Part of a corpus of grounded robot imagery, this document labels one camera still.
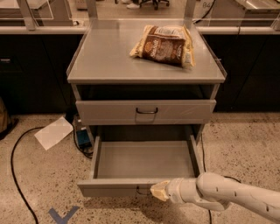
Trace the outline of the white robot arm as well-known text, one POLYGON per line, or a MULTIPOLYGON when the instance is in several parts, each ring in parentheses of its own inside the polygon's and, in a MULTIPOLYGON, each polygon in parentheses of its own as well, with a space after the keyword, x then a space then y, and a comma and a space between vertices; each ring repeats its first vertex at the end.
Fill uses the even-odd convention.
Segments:
POLYGON ((197 178, 165 180, 150 191, 162 201, 193 203, 213 211, 224 211, 233 202, 280 224, 280 192, 245 185, 212 172, 201 173, 197 178))

